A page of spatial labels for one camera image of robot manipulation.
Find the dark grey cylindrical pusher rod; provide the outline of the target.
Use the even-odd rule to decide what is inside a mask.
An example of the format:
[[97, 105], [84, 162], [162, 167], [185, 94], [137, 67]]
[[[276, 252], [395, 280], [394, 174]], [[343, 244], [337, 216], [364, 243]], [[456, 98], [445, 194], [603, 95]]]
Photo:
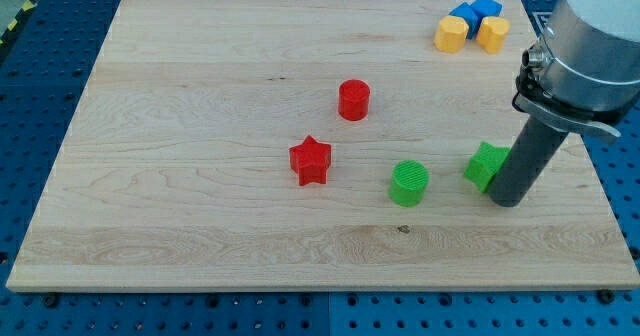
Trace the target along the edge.
[[488, 188], [491, 200], [502, 207], [517, 206], [567, 135], [530, 117]]

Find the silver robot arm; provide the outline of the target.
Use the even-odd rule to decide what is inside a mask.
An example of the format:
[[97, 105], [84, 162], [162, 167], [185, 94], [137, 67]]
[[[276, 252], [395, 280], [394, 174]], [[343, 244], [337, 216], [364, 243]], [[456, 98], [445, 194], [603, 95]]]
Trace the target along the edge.
[[522, 54], [513, 107], [529, 118], [488, 188], [520, 203], [568, 134], [606, 144], [639, 99], [639, 0], [558, 0]]

